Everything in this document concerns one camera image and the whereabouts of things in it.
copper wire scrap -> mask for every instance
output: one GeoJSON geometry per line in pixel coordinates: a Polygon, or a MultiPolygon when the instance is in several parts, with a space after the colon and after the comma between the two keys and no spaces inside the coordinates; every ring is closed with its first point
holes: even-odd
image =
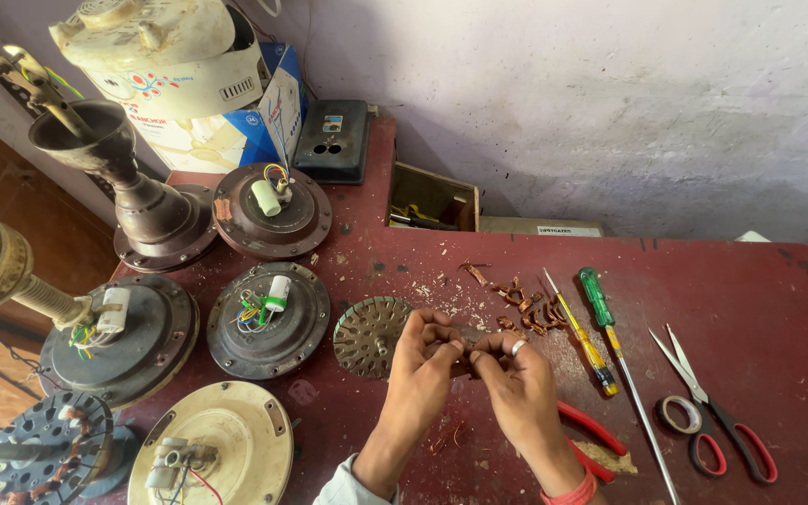
{"type": "Polygon", "coordinates": [[[521,339],[523,339],[523,340],[525,340],[527,342],[532,341],[532,339],[530,339],[525,334],[525,332],[523,330],[520,330],[519,328],[517,328],[516,325],[513,324],[513,321],[510,321],[509,317],[507,317],[507,316],[498,316],[498,324],[500,326],[503,326],[505,330],[510,330],[511,332],[516,333],[517,335],[519,335],[519,338],[521,338],[521,339]]]}
{"type": "Polygon", "coordinates": [[[449,427],[447,430],[443,430],[438,435],[438,440],[432,442],[432,445],[429,446],[429,451],[432,453],[432,455],[441,454],[442,450],[448,445],[448,437],[452,435],[453,436],[451,438],[454,439],[454,444],[459,448],[463,448],[463,446],[460,445],[460,442],[457,442],[457,434],[460,433],[461,427],[465,421],[466,419],[461,419],[460,424],[458,424],[455,428],[449,427]]]}
{"type": "Polygon", "coordinates": [[[538,324],[538,312],[540,308],[536,308],[535,310],[527,310],[522,313],[522,325],[526,328],[532,329],[533,332],[541,335],[542,337],[548,336],[548,330],[538,324]]]}
{"type": "MultiPolygon", "coordinates": [[[[483,266],[490,267],[491,265],[485,263],[483,266]]],[[[488,281],[486,281],[485,276],[482,275],[482,272],[478,271],[475,265],[469,263],[469,258],[466,258],[461,267],[465,268],[467,272],[471,273],[472,276],[476,278],[476,281],[478,281],[479,286],[485,288],[488,285],[488,281]]]]}
{"type": "Polygon", "coordinates": [[[544,302],[544,314],[548,317],[548,320],[554,324],[553,327],[567,325],[567,316],[560,314],[558,310],[559,306],[560,301],[557,298],[548,298],[548,301],[544,302]]]}
{"type": "Polygon", "coordinates": [[[519,304],[518,307],[519,313],[522,314],[523,312],[525,312],[527,308],[531,307],[533,304],[535,304],[535,302],[541,300],[542,298],[544,298],[544,295],[540,291],[538,291],[534,295],[532,295],[531,298],[526,298],[522,300],[522,303],[519,304]]]}
{"type": "Polygon", "coordinates": [[[492,288],[497,289],[499,292],[503,293],[502,296],[507,299],[508,302],[518,305],[522,304],[522,302],[526,299],[525,298],[525,289],[519,287],[519,278],[513,277],[513,287],[505,286],[504,284],[492,284],[492,288]],[[514,298],[513,293],[519,294],[519,298],[514,298]]]}

white wall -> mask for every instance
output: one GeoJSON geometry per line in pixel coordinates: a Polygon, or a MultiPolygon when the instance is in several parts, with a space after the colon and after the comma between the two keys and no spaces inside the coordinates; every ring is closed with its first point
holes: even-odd
{"type": "MultiPolygon", "coordinates": [[[[486,215],[808,241],[808,2],[239,1],[299,54],[312,6],[320,97],[386,106],[486,215]]],[[[95,96],[46,29],[78,5],[0,0],[0,35],[95,96]]]]}

red workbench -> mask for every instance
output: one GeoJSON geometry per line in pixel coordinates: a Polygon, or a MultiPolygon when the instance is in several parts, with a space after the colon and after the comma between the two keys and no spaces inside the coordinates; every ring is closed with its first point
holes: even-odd
{"type": "MultiPolygon", "coordinates": [[[[528,293],[543,289],[547,267],[573,312],[591,333],[614,372],[605,335],[592,324],[577,272],[593,266],[610,298],[630,370],[641,398],[652,409],[658,398],[688,396],[649,325],[668,340],[675,330],[700,384],[740,422],[752,427],[779,468],[774,485],[748,476],[730,441],[716,440],[728,461],[727,475],[702,476],[690,464],[687,439],[653,420],[665,460],[685,503],[808,503],[808,245],[751,244],[649,238],[582,238],[436,232],[385,226],[393,165],[395,121],[373,120],[366,182],[325,187],[332,202],[332,230],[310,258],[300,260],[326,283],[332,299],[330,328],[343,309],[370,296],[398,296],[416,307],[448,311],[455,321],[496,330],[497,316],[518,320],[489,288],[458,266],[491,263],[482,272],[493,282],[518,275],[528,293]]],[[[214,188],[220,175],[174,173],[170,183],[197,182],[214,188]]],[[[168,274],[208,313],[220,290],[257,262],[220,243],[197,264],[168,274]]],[[[116,276],[132,270],[121,266],[116,276]]],[[[668,494],[635,411],[624,391],[601,396],[571,332],[554,330],[533,345],[554,363],[559,395],[599,419],[626,443],[637,475],[617,475],[603,486],[611,503],[667,503],[668,494]]],[[[212,360],[204,329],[196,349],[173,382],[148,400],[121,412],[140,437],[175,402],[199,387],[231,379],[212,360]]],[[[259,385],[277,396],[295,426],[296,459],[283,503],[311,503],[336,465],[365,443],[378,419],[386,383],[355,376],[339,366],[331,335],[298,370],[259,385]]],[[[402,503],[539,503],[529,467],[501,433],[485,385],[456,379],[443,420],[460,422],[462,448],[440,454],[430,442],[414,453],[401,477],[402,503]]],[[[441,422],[432,428],[437,435],[441,422]]],[[[568,427],[576,440],[599,442],[568,427]]],[[[125,488],[86,503],[126,503],[125,488]]]]}

green screwdriver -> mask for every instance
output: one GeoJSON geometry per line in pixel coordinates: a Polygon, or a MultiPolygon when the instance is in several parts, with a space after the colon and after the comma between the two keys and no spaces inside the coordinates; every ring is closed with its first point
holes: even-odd
{"type": "Polygon", "coordinates": [[[582,281],[584,292],[588,295],[588,301],[594,307],[594,315],[597,317],[597,324],[607,331],[607,336],[610,337],[610,344],[613,346],[613,352],[616,353],[616,358],[620,362],[622,373],[626,377],[626,385],[628,392],[631,393],[632,401],[637,409],[637,415],[641,418],[644,424],[644,430],[647,432],[647,439],[650,441],[650,447],[654,451],[657,465],[660,466],[660,473],[663,474],[663,479],[666,481],[666,487],[669,491],[669,496],[672,503],[678,503],[678,493],[675,490],[675,485],[672,483],[672,478],[669,476],[669,469],[666,468],[666,462],[663,460],[663,453],[660,452],[660,446],[657,444],[657,438],[654,436],[654,430],[650,428],[650,421],[647,419],[644,405],[641,403],[640,396],[637,395],[635,390],[635,383],[631,380],[631,374],[628,373],[628,365],[626,365],[625,357],[622,356],[622,348],[619,339],[616,338],[616,331],[613,330],[613,325],[616,319],[613,318],[610,307],[607,306],[606,296],[603,294],[603,288],[600,287],[600,282],[597,280],[597,272],[591,267],[584,267],[578,270],[579,281],[582,281]]]}

human hand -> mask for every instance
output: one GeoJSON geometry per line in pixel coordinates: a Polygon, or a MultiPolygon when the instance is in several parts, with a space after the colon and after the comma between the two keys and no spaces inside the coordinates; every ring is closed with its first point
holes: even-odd
{"type": "Polygon", "coordinates": [[[398,339],[379,422],[352,466],[357,481],[383,499],[394,493],[414,445],[444,407],[451,377],[462,371],[455,363],[469,345],[451,323],[443,312],[414,310],[398,339]]]}
{"type": "Polygon", "coordinates": [[[514,358],[517,341],[514,332],[493,333],[473,346],[469,361],[488,386],[504,435],[532,467],[545,494],[557,497],[578,487],[584,468],[560,426],[550,362],[529,345],[514,358]]]}

